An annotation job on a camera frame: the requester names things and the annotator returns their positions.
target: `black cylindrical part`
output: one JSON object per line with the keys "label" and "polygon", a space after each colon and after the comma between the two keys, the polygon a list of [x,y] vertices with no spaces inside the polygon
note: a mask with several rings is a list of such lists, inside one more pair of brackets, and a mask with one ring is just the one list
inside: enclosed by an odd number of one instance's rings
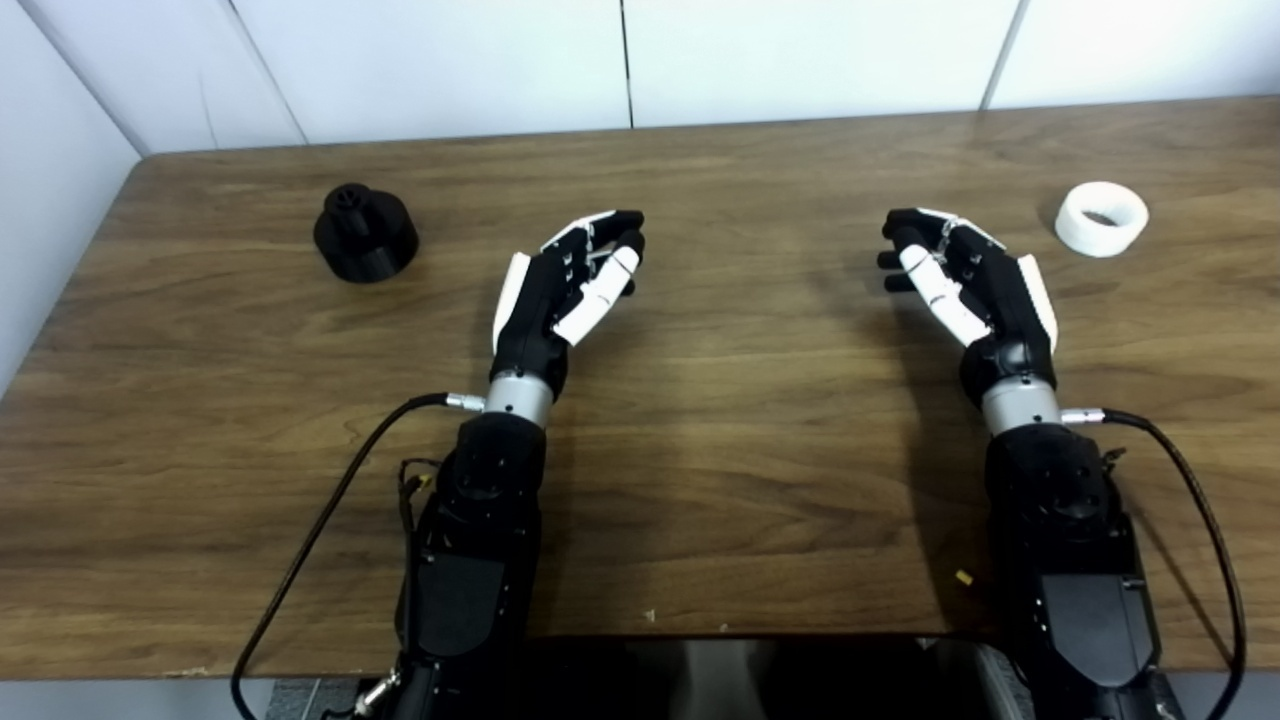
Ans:
{"label": "black cylindrical part", "polygon": [[324,199],[315,242],[333,274],[353,283],[399,273],[417,254],[419,243],[404,204],[360,183],[338,186]]}

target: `black arm segment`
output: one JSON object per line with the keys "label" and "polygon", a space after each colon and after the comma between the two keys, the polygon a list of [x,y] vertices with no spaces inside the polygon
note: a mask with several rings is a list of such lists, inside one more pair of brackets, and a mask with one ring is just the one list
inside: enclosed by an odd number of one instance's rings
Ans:
{"label": "black arm segment", "polygon": [[415,569],[397,618],[401,685],[385,720],[507,717],[538,566],[547,436],[485,413],[458,432],[413,537]]}
{"label": "black arm segment", "polygon": [[987,446],[991,547],[1039,720],[1160,720],[1160,655],[1129,515],[1097,445],[1057,424]]}

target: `wall seam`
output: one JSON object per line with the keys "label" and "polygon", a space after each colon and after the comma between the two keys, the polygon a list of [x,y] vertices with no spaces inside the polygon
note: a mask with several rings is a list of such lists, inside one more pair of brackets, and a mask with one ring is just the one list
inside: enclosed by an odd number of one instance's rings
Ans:
{"label": "wall seam", "polygon": [[31,18],[36,29],[45,36],[45,41],[54,49],[54,53],[58,53],[58,56],[63,59],[67,68],[70,69],[72,74],[76,76],[76,79],[78,79],[81,86],[84,87],[88,96],[93,99],[93,102],[97,102],[97,106],[106,115],[106,119],[111,120],[115,129],[120,131],[120,135],[124,136],[124,141],[133,147],[133,151],[138,154],[138,158],[151,155],[151,149],[142,141],[142,136],[140,136],[133,126],[127,123],[119,113],[111,109],[111,104],[102,97],[102,94],[93,87],[93,83],[90,82],[86,73],[81,70],[79,65],[67,51],[65,44],[63,42],[63,37],[58,32],[58,28],[54,27],[54,23],[51,23],[45,13],[36,6],[36,0],[17,0],[17,3],[18,6],[22,8],[22,12],[27,13],[27,17]]}
{"label": "wall seam", "polygon": [[271,72],[271,65],[266,64],[266,58],[262,56],[262,50],[257,46],[257,41],[253,40],[253,33],[248,31],[248,24],[246,24],[244,18],[241,17],[239,8],[236,6],[236,1],[223,0],[223,3],[227,5],[227,9],[230,10],[236,27],[248,44],[248,49],[253,53],[253,60],[257,61],[257,67],[262,69],[268,82],[271,83],[271,90],[275,91],[275,96],[280,100],[284,113],[289,115],[289,123],[293,124],[293,131],[302,138],[302,145],[311,145],[311,140],[307,137],[306,131],[302,129],[302,123],[298,122],[298,117],[293,113],[293,105],[289,105],[289,99],[284,95],[284,90],[280,88],[279,81],[275,79],[275,73]]}
{"label": "wall seam", "polygon": [[622,70],[627,76],[627,122],[636,128],[635,105],[631,102],[631,50],[627,47],[627,3],[618,0],[618,15],[622,18]]}
{"label": "wall seam", "polygon": [[996,65],[991,68],[991,77],[987,78],[987,88],[982,94],[982,101],[978,104],[978,110],[989,110],[991,101],[996,96],[996,88],[1000,87],[1000,77],[1005,73],[1005,64],[1009,61],[1009,54],[1014,49],[1014,42],[1018,41],[1018,32],[1023,27],[1023,17],[1027,15],[1027,8],[1030,6],[1032,0],[1018,0],[1018,6],[1014,8],[1014,17],[1009,20],[1009,31],[1005,33],[1005,42],[1000,45],[1000,54],[996,55]]}

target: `white plastic piece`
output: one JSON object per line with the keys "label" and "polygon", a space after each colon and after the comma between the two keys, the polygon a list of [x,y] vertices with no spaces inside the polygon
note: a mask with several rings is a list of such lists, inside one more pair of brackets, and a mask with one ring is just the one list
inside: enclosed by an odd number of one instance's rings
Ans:
{"label": "white plastic piece", "polygon": [[1023,282],[1027,292],[1032,296],[1032,306],[1036,307],[1036,316],[1048,334],[1048,351],[1052,355],[1057,351],[1057,315],[1053,314],[1053,304],[1048,300],[1048,288],[1044,287],[1044,278],[1039,274],[1039,263],[1034,255],[1023,255],[1018,259],[1018,269],[1023,273]]}
{"label": "white plastic piece", "polygon": [[909,245],[899,254],[899,260],[933,316],[965,347],[991,334],[987,323],[960,301],[960,283],[947,277],[933,254],[919,245]]}
{"label": "white plastic piece", "polygon": [[1053,227],[1080,255],[1112,258],[1137,240],[1148,219],[1151,213],[1137,192],[1114,182],[1087,182],[1066,193]]}
{"label": "white plastic piece", "polygon": [[636,272],[639,265],[640,256],[630,247],[621,247],[609,255],[595,279],[582,283],[582,301],[552,328],[556,334],[573,346],[582,342],[586,333],[604,319],[604,315],[622,296],[622,291],[631,282],[631,274]]}
{"label": "white plastic piece", "polygon": [[520,288],[525,284],[525,274],[529,272],[531,258],[524,252],[511,256],[507,265],[507,277],[502,281],[502,292],[498,295],[498,310],[493,314],[493,354],[498,354],[498,336],[502,328],[507,327],[507,320],[516,310],[516,300],[520,297]]}

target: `white wall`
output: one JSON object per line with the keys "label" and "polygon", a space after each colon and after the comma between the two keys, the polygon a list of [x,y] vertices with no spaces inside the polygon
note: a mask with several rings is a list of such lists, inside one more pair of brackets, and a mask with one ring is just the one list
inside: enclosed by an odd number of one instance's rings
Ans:
{"label": "white wall", "polygon": [[22,4],[143,154],[303,142],[227,0]]}
{"label": "white wall", "polygon": [[992,108],[1276,92],[1275,0],[1032,0]]}
{"label": "white wall", "polygon": [[628,127],[616,0],[237,8],[311,142]]}
{"label": "white wall", "polygon": [[977,110],[1018,0],[626,0],[636,127]]}
{"label": "white wall", "polygon": [[15,0],[0,0],[0,388],[137,160]]}

